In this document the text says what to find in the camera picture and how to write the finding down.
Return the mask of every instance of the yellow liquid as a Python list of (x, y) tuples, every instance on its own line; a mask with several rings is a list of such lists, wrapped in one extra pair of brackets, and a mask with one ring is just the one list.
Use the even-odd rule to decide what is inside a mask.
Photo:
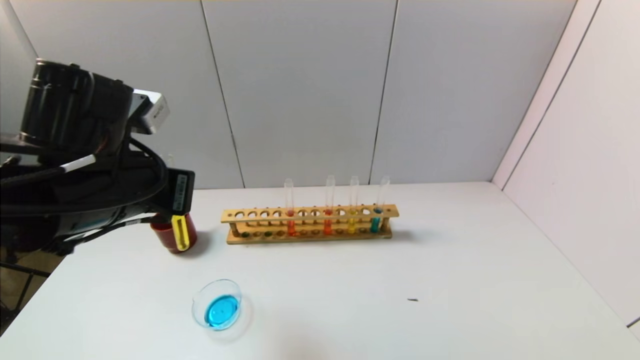
[[(357, 211), (355, 210), (349, 210), (349, 215), (356, 215), (358, 214)], [(349, 220), (347, 220), (347, 233), (349, 234), (355, 234), (356, 233), (356, 219), (354, 218), (350, 218)]]

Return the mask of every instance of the white tabletop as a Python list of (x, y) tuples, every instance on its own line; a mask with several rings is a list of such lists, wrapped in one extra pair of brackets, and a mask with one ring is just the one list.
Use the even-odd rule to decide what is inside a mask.
[[(361, 188), (360, 202), (374, 202), (375, 188)], [(392, 185), (401, 215), (390, 240), (225, 243), (223, 208), (278, 206), (283, 195), (197, 191), (198, 244), (180, 256), (146, 225), (80, 246), (0, 338), (0, 356), (640, 359), (640, 342), (492, 184)], [(322, 205), (324, 190), (295, 196)], [(245, 299), (227, 338), (191, 318), (192, 295), (221, 278)]]

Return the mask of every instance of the blue liquid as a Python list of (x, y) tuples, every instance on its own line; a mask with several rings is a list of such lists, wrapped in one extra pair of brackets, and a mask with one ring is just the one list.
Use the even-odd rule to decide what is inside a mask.
[(231, 295), (222, 295), (213, 300), (204, 314), (204, 321), (216, 330), (233, 325), (238, 316), (238, 300)]
[[(375, 209), (373, 209), (373, 211), (376, 214), (382, 214), (382, 209), (381, 208), (375, 208)], [(372, 232), (372, 233), (377, 233), (379, 227), (380, 227), (380, 218), (371, 219), (371, 228), (369, 229), (369, 231)]]

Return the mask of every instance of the test tube rack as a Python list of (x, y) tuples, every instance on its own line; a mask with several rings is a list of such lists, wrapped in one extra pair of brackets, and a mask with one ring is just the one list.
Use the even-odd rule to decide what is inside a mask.
[[(294, 216), (288, 217), (283, 208), (226, 209), (221, 222), (229, 224), (227, 244), (294, 243), (308, 241), (391, 239), (389, 218), (398, 217), (396, 205), (385, 204), (381, 213), (377, 206), (360, 205), (356, 213), (349, 214), (349, 206), (334, 206), (332, 215), (325, 215), (324, 206), (294, 208)], [(348, 220), (356, 220), (355, 233), (348, 232)], [(371, 232), (371, 222), (381, 218), (377, 233)], [(324, 221), (332, 221), (331, 235), (325, 234)], [(287, 234), (287, 222), (294, 221), (296, 235)]]

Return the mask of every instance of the test tube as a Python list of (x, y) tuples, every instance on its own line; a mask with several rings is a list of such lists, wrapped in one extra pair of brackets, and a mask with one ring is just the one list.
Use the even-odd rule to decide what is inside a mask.
[[(326, 178), (326, 188), (324, 189), (324, 205), (326, 208), (324, 209), (325, 215), (333, 214), (333, 191), (335, 190), (335, 177), (333, 175), (329, 175)], [(324, 234), (331, 235), (331, 219), (326, 219), (324, 221)]]
[[(380, 181), (380, 187), (378, 188), (378, 201), (376, 201), (376, 207), (373, 209), (373, 212), (376, 214), (382, 214), (384, 211), (382, 207), (385, 205), (385, 196), (387, 195), (389, 182), (389, 176), (383, 176), (382, 181)], [(379, 227), (380, 218), (371, 219), (371, 232), (377, 233)]]
[[(349, 215), (355, 215), (358, 213), (356, 206), (358, 206), (358, 185), (360, 181), (357, 176), (351, 176), (351, 182), (349, 183)], [(356, 233), (356, 219), (350, 218), (347, 220), (347, 233)]]
[[(286, 179), (284, 181), (284, 193), (285, 193), (285, 207), (287, 208), (287, 216), (295, 216), (293, 210), (293, 180)], [(296, 222), (293, 220), (287, 221), (287, 234), (289, 236), (296, 236)]]

